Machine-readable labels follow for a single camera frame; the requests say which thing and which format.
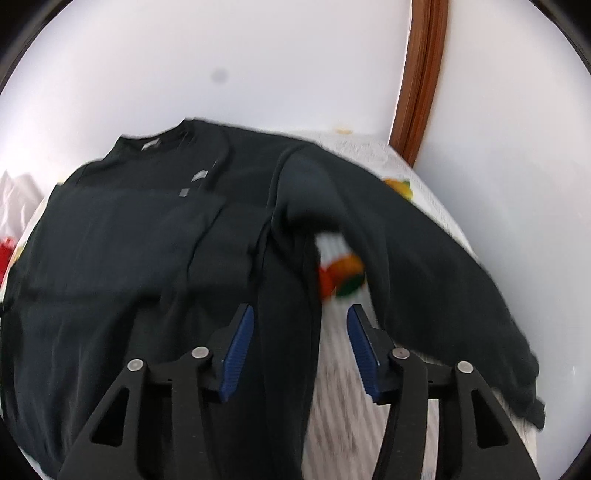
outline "blue gripper pad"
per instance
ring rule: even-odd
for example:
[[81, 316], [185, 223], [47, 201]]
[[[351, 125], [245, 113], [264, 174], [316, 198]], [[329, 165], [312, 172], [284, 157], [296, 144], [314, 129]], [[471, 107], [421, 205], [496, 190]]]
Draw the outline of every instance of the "blue gripper pad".
[[377, 403], [381, 396], [378, 386], [378, 368], [380, 362], [361, 324], [360, 314], [365, 316], [361, 306], [357, 306], [356, 308], [353, 305], [349, 308], [347, 312], [347, 333], [349, 334], [349, 341], [351, 342], [357, 368], [359, 369], [361, 381], [363, 382], [363, 388], [367, 395]]
[[251, 344], [254, 325], [255, 313], [252, 307], [248, 306], [236, 328], [228, 352], [221, 362], [222, 382], [218, 393], [223, 403], [228, 401], [238, 387], [238, 379], [246, 360], [248, 346]]

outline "white plastic bag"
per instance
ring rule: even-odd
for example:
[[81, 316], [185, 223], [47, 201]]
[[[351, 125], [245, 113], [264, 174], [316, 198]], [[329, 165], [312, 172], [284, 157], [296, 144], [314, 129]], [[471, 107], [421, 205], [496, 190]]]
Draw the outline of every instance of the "white plastic bag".
[[0, 241], [17, 242], [43, 195], [29, 174], [12, 179], [7, 172], [0, 177], [0, 194]]

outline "sleeve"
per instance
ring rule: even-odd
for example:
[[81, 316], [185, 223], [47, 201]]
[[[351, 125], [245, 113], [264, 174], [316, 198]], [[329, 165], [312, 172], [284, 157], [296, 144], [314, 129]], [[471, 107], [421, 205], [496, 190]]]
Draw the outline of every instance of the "sleeve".
[[366, 265], [381, 327], [448, 365], [471, 362], [539, 429], [539, 364], [488, 273], [430, 218], [366, 170], [320, 147], [286, 155], [269, 196], [273, 231], [341, 231]]

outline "white wall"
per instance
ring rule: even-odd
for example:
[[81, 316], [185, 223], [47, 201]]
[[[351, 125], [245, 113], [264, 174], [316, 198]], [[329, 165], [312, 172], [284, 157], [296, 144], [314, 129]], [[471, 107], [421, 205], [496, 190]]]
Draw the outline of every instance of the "white wall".
[[416, 170], [538, 354], [557, 479], [591, 432], [591, 75], [528, 0], [452, 0]]
[[0, 171], [48, 191], [185, 116], [387, 139], [410, 0], [74, 0], [0, 95]]

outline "silver screw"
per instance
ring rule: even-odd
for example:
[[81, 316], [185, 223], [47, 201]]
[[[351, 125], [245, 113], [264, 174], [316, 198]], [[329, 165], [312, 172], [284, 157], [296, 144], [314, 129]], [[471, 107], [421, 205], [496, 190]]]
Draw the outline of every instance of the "silver screw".
[[410, 356], [410, 352], [408, 350], [406, 350], [405, 348], [398, 347], [398, 348], [392, 349], [392, 355], [394, 356], [394, 358], [404, 360]]
[[130, 360], [127, 364], [127, 370], [129, 370], [130, 372], [137, 372], [138, 370], [142, 370], [143, 366], [143, 361], [141, 361], [139, 358], [134, 358], [133, 360]]
[[471, 374], [474, 371], [472, 364], [464, 361], [458, 363], [457, 369], [463, 374]]
[[206, 346], [198, 346], [191, 350], [191, 356], [193, 358], [205, 358], [209, 355], [209, 348]]

